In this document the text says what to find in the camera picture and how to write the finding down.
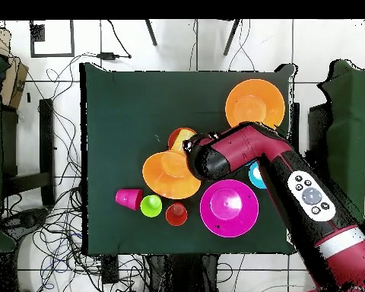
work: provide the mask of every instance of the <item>red cup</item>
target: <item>red cup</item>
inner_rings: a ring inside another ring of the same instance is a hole
[[[141,205],[141,189],[119,189],[115,196],[115,202],[121,206],[137,211]]]
[[[188,212],[183,204],[175,202],[167,209],[167,222],[172,226],[180,226],[186,222]]]

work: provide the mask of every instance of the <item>orange bowl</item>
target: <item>orange bowl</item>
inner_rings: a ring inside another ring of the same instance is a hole
[[[200,180],[189,171],[186,156],[164,151],[150,156],[143,165],[142,176],[151,190],[170,199],[184,199],[200,188]]]
[[[241,122],[262,122],[275,129],[284,118],[281,92],[268,81],[254,79],[239,83],[226,101],[226,117],[231,127]]]

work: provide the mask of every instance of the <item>magenta plate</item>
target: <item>magenta plate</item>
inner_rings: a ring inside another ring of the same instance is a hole
[[[257,221],[259,202],[256,194],[238,180],[221,180],[209,187],[200,201],[205,226],[222,237],[237,237]]]

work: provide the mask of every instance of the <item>lime green cup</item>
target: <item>lime green cup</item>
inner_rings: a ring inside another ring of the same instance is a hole
[[[149,195],[142,199],[141,212],[147,217],[156,217],[162,211],[162,201],[157,195]]]

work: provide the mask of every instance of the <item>robot control buttons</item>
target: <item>robot control buttons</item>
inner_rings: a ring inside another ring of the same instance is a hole
[[[302,199],[308,205],[316,205],[322,200],[322,195],[318,189],[307,188],[303,191]]]
[[[311,212],[312,212],[313,214],[319,214],[319,212],[320,212],[320,208],[319,208],[319,207],[314,206],[314,207],[313,207],[313,209],[311,209]]]
[[[322,209],[324,209],[326,211],[330,208],[329,204],[327,204],[326,202],[323,202],[322,204],[320,204],[320,207],[322,207]]]
[[[307,172],[296,170],[288,177],[288,188],[305,214],[313,221],[330,221],[335,205],[315,179]]]

